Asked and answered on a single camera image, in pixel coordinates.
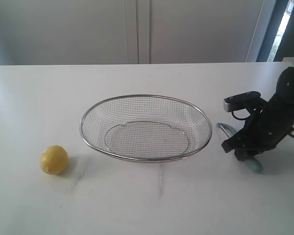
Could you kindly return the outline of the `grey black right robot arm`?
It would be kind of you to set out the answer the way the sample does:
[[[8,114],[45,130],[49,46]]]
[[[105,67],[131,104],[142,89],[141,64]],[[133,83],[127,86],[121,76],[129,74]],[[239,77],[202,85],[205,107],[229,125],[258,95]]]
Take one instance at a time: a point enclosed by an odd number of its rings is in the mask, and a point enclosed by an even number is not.
[[[256,91],[227,97],[223,101],[226,112],[247,110],[243,128],[222,143],[226,153],[234,151],[239,161],[270,151],[294,131],[294,67],[279,76],[275,93],[266,101]]]

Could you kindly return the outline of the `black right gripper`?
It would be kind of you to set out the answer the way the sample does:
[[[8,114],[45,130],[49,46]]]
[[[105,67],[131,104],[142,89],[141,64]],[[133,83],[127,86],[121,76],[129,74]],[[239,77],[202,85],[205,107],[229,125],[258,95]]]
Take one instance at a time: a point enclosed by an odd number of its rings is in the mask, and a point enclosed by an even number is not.
[[[237,132],[221,146],[225,153],[234,151],[237,160],[244,162],[276,148],[293,125],[294,94],[275,93],[246,130]]]

